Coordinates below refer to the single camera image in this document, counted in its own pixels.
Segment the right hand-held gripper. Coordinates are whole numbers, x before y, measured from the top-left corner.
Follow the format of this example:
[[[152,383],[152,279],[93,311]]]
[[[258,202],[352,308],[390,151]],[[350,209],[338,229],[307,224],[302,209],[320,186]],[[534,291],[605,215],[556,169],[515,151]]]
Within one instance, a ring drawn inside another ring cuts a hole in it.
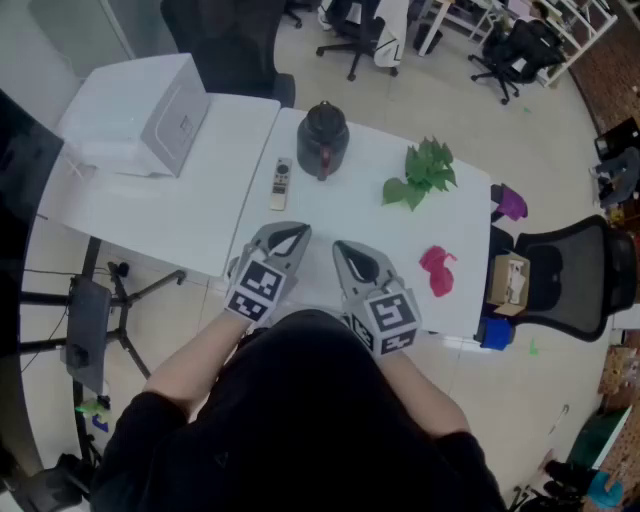
[[[419,308],[390,259],[359,242],[336,241],[333,261],[344,295],[343,317],[369,354],[381,358],[412,346]],[[367,286],[379,286],[367,291]]]

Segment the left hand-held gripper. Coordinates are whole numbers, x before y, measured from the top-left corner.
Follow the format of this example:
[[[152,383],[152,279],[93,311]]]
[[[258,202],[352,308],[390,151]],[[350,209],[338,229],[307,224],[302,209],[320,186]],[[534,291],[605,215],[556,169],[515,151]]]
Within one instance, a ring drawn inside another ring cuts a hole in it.
[[[230,266],[224,308],[250,324],[264,324],[297,285],[311,226],[281,221],[262,226]]]

